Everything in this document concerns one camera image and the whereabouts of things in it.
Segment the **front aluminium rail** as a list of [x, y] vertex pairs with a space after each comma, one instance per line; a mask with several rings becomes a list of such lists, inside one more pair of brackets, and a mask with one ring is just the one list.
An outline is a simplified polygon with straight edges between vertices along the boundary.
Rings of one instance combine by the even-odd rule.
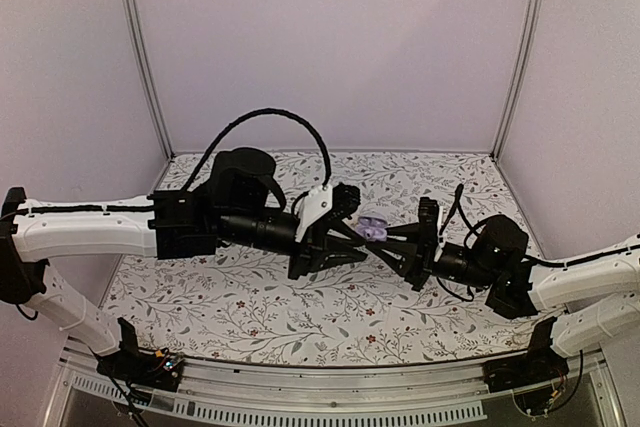
[[390, 364], [269, 364], [190, 357], [174, 392], [115, 383], [69, 340], [45, 426], [635, 426], [638, 412], [601, 347], [568, 375], [491, 391], [487, 361], [511, 349]]

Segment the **floral patterned table mat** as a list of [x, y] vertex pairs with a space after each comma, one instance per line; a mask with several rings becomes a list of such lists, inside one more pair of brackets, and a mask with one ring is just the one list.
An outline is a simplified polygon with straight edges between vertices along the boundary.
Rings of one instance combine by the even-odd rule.
[[[467, 223], [518, 219], [495, 163], [482, 154], [335, 152], [332, 179], [357, 186], [365, 212], [413, 222], [423, 196], [448, 208], [464, 186], [464, 216], [446, 231], [461, 243]], [[274, 365], [371, 366], [454, 361], [524, 349], [534, 320], [506, 320], [483, 295], [429, 281], [413, 291], [382, 261], [287, 276], [288, 261], [243, 246], [212, 257], [121, 261], [103, 309], [128, 320], [139, 342], [193, 357]]]

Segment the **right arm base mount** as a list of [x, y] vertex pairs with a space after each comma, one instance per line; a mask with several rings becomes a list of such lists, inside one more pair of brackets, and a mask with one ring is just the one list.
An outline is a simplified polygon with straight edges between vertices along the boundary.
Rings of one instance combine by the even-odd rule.
[[490, 393], [510, 392], [527, 417], [548, 415], [566, 390], [568, 363], [555, 353], [521, 354], [485, 362], [483, 381]]

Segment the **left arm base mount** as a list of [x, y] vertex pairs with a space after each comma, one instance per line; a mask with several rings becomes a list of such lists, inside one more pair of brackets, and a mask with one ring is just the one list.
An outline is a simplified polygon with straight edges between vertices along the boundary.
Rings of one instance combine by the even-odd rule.
[[139, 348], [135, 328], [120, 317], [121, 340], [118, 349], [97, 357], [97, 372], [114, 380], [175, 393], [184, 370], [185, 357], [168, 348], [146, 352]]

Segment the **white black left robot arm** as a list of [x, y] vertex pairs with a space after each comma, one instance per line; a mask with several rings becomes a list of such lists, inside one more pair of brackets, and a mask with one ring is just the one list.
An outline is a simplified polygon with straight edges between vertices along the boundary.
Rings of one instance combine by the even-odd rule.
[[1, 299], [47, 316], [126, 380], [141, 380], [149, 362], [134, 327], [69, 288], [51, 259], [183, 259], [237, 244], [287, 256], [293, 279], [362, 261], [363, 242], [345, 224], [359, 206], [359, 190], [323, 183], [288, 210], [275, 171], [271, 155], [243, 147], [218, 153], [209, 178], [194, 189], [80, 205], [43, 203], [12, 188], [1, 210]]

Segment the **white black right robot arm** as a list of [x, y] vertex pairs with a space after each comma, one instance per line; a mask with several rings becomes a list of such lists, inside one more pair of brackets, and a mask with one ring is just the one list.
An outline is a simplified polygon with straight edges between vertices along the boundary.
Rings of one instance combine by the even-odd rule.
[[552, 371], [556, 356], [572, 357], [639, 325], [639, 238], [581, 257], [545, 261], [527, 254], [528, 235], [510, 218], [479, 222], [471, 246], [444, 241], [432, 219], [393, 227], [384, 241], [366, 248], [421, 290], [434, 277], [484, 290], [485, 304], [506, 319], [551, 312], [572, 302], [590, 305], [536, 325], [542, 344], [523, 354], [517, 374], [537, 383]]

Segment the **purple round case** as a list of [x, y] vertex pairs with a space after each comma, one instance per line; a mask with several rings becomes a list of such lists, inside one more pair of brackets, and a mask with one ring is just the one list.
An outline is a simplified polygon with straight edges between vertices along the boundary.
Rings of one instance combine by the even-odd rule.
[[388, 226], [383, 216], [366, 214], [358, 217], [355, 231], [368, 242], [384, 242], [387, 240]]

